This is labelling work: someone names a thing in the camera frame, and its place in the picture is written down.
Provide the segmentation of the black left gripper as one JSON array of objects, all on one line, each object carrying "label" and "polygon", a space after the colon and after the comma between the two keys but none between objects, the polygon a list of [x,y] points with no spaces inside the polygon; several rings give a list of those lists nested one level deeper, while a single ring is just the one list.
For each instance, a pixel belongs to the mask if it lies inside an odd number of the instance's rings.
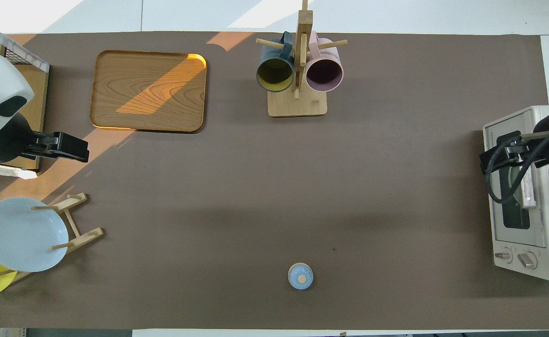
[{"label": "black left gripper", "polygon": [[35,158],[69,158],[87,163],[89,161],[88,141],[71,136],[64,132],[32,132],[29,143],[22,151],[22,157]]}]

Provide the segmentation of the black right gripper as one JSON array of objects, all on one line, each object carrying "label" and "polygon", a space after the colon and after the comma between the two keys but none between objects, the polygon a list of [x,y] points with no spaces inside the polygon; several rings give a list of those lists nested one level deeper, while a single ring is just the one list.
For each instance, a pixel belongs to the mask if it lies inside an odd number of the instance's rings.
[{"label": "black right gripper", "polygon": [[486,175],[494,155],[497,156],[493,166],[500,163],[500,169],[523,167],[527,160],[531,160],[531,166],[538,169],[547,166],[549,165],[549,130],[529,134],[515,134],[501,142],[498,140],[494,147],[478,156],[482,175]]}]

